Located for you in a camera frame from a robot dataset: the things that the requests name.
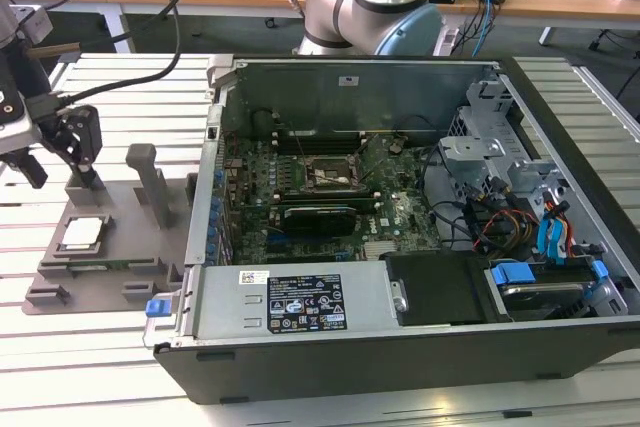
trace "power supply label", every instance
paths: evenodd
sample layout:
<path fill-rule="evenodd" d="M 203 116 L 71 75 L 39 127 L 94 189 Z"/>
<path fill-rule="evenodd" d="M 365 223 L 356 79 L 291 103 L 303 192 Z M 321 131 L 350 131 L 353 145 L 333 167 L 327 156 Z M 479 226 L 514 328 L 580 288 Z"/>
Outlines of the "power supply label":
<path fill-rule="evenodd" d="M 342 281 L 337 274 L 269 277 L 267 309 L 272 334 L 347 328 Z"/>

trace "green circuit board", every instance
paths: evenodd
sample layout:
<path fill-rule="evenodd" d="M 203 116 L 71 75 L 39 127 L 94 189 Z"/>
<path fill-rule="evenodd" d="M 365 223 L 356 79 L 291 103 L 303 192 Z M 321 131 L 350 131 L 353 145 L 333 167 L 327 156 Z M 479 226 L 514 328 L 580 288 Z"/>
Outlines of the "green circuit board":
<path fill-rule="evenodd" d="M 306 154 L 303 161 L 302 155 L 278 154 L 266 142 L 246 139 L 228 142 L 226 166 L 229 178 L 236 184 L 231 193 L 231 205 L 237 212 L 236 219 L 241 222 L 241 235 L 234 239 L 233 263 L 372 260 L 365 256 L 365 245 L 385 245 L 369 244 L 382 241 L 393 243 L 397 251 L 439 249 L 441 242 L 437 229 L 430 222 L 424 199 L 416 188 L 425 148 L 399 149 L 400 152 L 396 149 L 392 153 L 390 146 L 393 143 L 392 135 L 375 136 L 356 156 L 359 175 L 366 175 L 362 184 L 378 194 L 375 211 L 358 215 L 353 233 L 330 238 L 304 236 L 291 239 L 273 226 L 274 192 L 304 189 L 311 182 L 304 162 L 323 169 L 336 165 L 335 172 L 311 169 L 322 172 L 323 176 L 318 174 L 315 179 L 330 188 L 327 182 L 336 180 L 324 175 L 332 172 L 334 179 L 341 179 L 340 168 L 346 165 L 345 156 Z"/>

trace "blue cable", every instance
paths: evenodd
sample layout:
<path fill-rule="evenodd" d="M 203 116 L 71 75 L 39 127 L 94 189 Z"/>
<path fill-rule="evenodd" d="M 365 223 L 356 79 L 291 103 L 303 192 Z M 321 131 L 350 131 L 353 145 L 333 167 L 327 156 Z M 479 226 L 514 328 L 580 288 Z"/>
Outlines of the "blue cable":
<path fill-rule="evenodd" d="M 484 43 L 484 39 L 487 35 L 487 27 L 489 26 L 489 10 L 491 9 L 491 0 L 485 0 L 485 2 L 487 3 L 487 5 L 486 5 L 485 16 L 484 16 L 484 22 L 482 23 L 482 31 L 480 32 L 480 38 L 478 39 L 476 48 L 473 49 L 473 53 L 471 54 L 471 57 L 475 57 L 478 54 L 478 52 L 480 52 L 480 49 L 482 48 L 482 44 Z"/>

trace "cpu socket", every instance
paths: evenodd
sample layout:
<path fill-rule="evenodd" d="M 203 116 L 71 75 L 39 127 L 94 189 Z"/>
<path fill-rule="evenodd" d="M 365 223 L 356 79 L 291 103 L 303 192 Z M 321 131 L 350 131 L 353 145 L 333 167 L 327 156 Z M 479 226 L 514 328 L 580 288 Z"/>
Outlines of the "cpu socket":
<path fill-rule="evenodd" d="M 360 159 L 346 157 L 307 158 L 306 187 L 313 192 L 344 192 L 366 190 L 360 184 Z"/>

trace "motherboard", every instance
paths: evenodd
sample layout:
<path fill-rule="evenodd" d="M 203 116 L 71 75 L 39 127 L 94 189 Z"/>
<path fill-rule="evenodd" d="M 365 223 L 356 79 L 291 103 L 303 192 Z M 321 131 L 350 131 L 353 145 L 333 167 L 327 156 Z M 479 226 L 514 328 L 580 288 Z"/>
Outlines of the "motherboard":
<path fill-rule="evenodd" d="M 326 142 L 226 137 L 226 262 L 377 260 L 441 247 L 420 190 L 428 146 L 394 134 Z"/>

